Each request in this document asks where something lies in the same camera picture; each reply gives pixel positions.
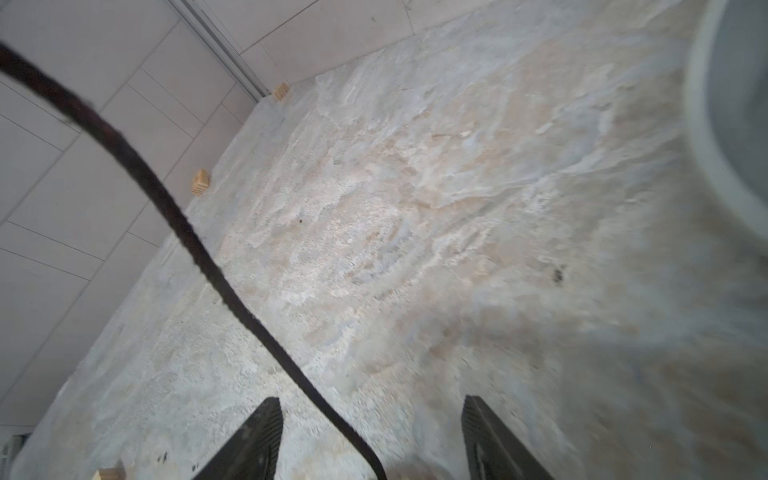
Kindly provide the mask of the white grey headphones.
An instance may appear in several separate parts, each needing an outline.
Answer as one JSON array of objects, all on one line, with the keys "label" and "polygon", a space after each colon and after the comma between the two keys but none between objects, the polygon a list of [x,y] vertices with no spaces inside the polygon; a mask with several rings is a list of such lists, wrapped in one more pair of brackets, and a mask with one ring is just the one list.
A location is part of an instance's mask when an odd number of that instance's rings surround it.
[{"label": "white grey headphones", "polygon": [[733,225],[767,247],[767,4],[711,1],[683,86],[686,140],[705,188]]}]

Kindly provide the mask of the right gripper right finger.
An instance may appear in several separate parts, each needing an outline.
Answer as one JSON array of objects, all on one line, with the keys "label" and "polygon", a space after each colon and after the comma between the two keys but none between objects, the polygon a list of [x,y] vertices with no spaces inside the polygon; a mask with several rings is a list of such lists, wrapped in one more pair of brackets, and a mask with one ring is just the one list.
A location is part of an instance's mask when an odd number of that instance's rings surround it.
[{"label": "right gripper right finger", "polygon": [[465,397],[461,427],[472,480],[554,479],[481,397]]}]

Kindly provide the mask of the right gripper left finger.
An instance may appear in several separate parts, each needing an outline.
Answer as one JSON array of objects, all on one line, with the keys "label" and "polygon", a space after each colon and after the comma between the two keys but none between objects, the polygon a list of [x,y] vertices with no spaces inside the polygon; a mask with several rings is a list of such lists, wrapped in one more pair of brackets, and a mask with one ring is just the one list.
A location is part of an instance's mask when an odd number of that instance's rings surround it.
[{"label": "right gripper left finger", "polygon": [[272,480],[283,433],[277,397],[266,398],[194,480]]}]

